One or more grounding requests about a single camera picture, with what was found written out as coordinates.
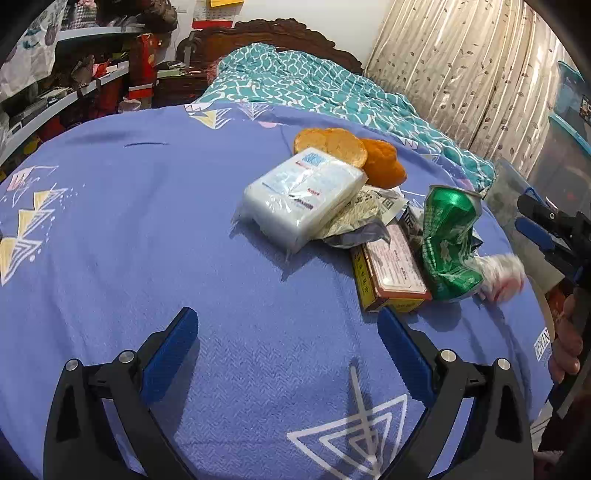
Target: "teal blanket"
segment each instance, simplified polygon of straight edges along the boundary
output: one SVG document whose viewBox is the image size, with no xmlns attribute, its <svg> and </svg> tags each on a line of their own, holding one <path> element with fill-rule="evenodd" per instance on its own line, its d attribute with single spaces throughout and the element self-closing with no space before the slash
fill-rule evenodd
<svg viewBox="0 0 591 480">
<path fill-rule="evenodd" d="M 199 101 L 222 99 L 293 106 L 397 135 L 415 149 L 443 154 L 463 169 L 478 192 L 495 178 L 491 162 L 431 127 L 404 95 L 386 93 L 371 80 L 307 53 L 278 52 L 264 43 L 235 50 L 219 63 L 216 80 Z"/>
</svg>

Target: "bag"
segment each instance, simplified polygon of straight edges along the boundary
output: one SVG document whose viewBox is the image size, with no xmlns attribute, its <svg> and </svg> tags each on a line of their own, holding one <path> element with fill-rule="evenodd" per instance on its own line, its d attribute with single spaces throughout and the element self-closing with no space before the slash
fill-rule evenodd
<svg viewBox="0 0 591 480">
<path fill-rule="evenodd" d="M 96 4 L 88 0 L 68 2 L 61 22 L 62 30 L 96 27 Z"/>
<path fill-rule="evenodd" d="M 172 32 L 178 27 L 177 9 L 170 0 L 141 0 L 144 11 L 139 20 L 154 33 Z"/>
</svg>

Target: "metal screw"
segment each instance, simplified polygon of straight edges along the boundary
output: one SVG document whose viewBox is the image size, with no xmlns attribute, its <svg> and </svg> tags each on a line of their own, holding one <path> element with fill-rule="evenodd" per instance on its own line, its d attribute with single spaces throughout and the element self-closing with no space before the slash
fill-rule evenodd
<svg viewBox="0 0 591 480">
<path fill-rule="evenodd" d="M 455 362 L 457 355 L 451 350 L 444 350 L 441 352 L 441 358 L 443 358 L 446 362 Z"/>
<path fill-rule="evenodd" d="M 499 358 L 496 363 L 499 365 L 499 367 L 501 367 L 503 370 L 509 370 L 511 368 L 511 364 L 509 363 L 509 360 L 507 360 L 506 358 Z"/>
<path fill-rule="evenodd" d="M 125 352 L 121 352 L 119 354 L 119 362 L 122 364 L 128 364 L 134 359 L 134 353 L 131 350 L 126 350 Z"/>
<path fill-rule="evenodd" d="M 78 368 L 78 360 L 76 360 L 75 358 L 73 358 L 72 360 L 68 360 L 66 362 L 66 370 L 68 370 L 69 372 L 71 372 L 72 370 L 76 370 L 76 368 Z"/>
</svg>

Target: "blue bedsheet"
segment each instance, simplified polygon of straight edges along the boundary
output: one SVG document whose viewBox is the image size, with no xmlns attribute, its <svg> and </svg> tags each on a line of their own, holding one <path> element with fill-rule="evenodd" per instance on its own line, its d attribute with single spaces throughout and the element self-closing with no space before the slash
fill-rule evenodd
<svg viewBox="0 0 591 480">
<path fill-rule="evenodd" d="M 256 227 L 232 229 L 230 219 L 244 187 L 291 155 L 302 127 L 392 137 L 288 107 L 190 110 L 83 124 L 42 145 L 0 186 L 0 430 L 40 476 L 64 363 L 110 362 L 190 306 L 200 320 L 192 380 L 176 397 L 179 410 L 160 409 L 159 418 L 200 479 L 371 478 L 423 406 L 408 396 L 376 316 L 359 310 L 349 254 L 312 242 L 286 264 Z M 395 145 L 411 197 L 453 184 Z M 482 254 L 510 250 L 486 206 L 476 228 Z M 498 307 L 467 299 L 406 317 L 467 361 L 509 358 L 537 416 L 551 387 L 549 348 L 538 360 L 544 321 L 529 285 Z M 467 408 L 437 471 L 452 458 Z M 376 439 L 374 465 L 367 434 Z"/>
</svg>

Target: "blue gripper pad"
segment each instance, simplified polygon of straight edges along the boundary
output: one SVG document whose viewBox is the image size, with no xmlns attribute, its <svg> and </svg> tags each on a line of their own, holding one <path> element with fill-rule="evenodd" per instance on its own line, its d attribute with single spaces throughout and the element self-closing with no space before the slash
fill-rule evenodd
<svg viewBox="0 0 591 480">
<path fill-rule="evenodd" d="M 435 403 L 433 372 L 400 320 L 389 308 L 380 310 L 378 333 L 394 361 L 410 396 L 423 402 L 425 408 Z"/>
<path fill-rule="evenodd" d="M 519 233 L 525 235 L 533 243 L 540 247 L 542 252 L 554 250 L 554 241 L 552 240 L 550 234 L 540 225 L 528 219 L 527 217 L 519 217 L 516 219 L 515 228 Z"/>
<path fill-rule="evenodd" d="M 140 397 L 146 406 L 162 400 L 187 353 L 197 339 L 199 320 L 187 309 L 176 327 L 144 368 Z"/>
</svg>

